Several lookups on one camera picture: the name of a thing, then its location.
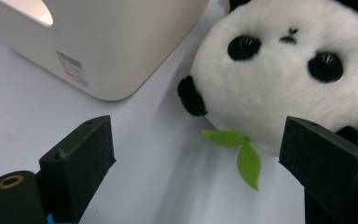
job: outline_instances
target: black plastic part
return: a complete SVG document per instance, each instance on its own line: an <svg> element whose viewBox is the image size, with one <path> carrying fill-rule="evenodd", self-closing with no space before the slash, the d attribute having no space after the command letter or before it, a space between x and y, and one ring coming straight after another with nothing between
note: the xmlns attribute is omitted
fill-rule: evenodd
<svg viewBox="0 0 358 224"><path fill-rule="evenodd" d="M307 224L324 224L317 218L324 216L321 209L336 223L358 224L358 146L316 123L289 117L280 163L309 194Z"/></svg>
<svg viewBox="0 0 358 224"><path fill-rule="evenodd" d="M78 223L115 162L110 117L84 122L39 161L55 222Z"/></svg>
<svg viewBox="0 0 358 224"><path fill-rule="evenodd" d="M40 159L36 175L0 177L0 224L78 223L115 162L110 117L91 119Z"/></svg>
<svg viewBox="0 0 358 224"><path fill-rule="evenodd" d="M0 177L0 224L46 224L34 173Z"/></svg>

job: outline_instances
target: green bamboo leaf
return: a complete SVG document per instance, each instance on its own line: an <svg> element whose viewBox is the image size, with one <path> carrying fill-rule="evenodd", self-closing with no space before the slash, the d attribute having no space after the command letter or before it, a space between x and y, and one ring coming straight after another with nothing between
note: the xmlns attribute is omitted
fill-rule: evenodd
<svg viewBox="0 0 358 224"><path fill-rule="evenodd" d="M258 191L261 160L257 152L249 144L245 144L241 147L237 159L237 166L243 180Z"/></svg>
<svg viewBox="0 0 358 224"><path fill-rule="evenodd" d="M203 135L220 147L240 147L249 143L247 137L232 131L202 131Z"/></svg>

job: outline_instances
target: white box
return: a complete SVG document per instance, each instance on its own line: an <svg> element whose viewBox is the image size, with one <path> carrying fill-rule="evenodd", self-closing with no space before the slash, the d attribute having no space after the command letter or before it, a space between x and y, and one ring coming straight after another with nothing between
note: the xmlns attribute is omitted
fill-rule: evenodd
<svg viewBox="0 0 358 224"><path fill-rule="evenodd" d="M0 0L0 36L99 99L134 93L186 36L208 0Z"/></svg>

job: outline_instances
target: stuffed panda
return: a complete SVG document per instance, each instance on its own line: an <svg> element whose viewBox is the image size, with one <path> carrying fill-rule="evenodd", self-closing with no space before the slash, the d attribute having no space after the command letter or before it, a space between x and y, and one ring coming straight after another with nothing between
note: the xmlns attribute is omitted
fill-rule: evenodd
<svg viewBox="0 0 358 224"><path fill-rule="evenodd" d="M358 124L358 0L230 0L178 85L184 108L278 155L288 116Z"/></svg>

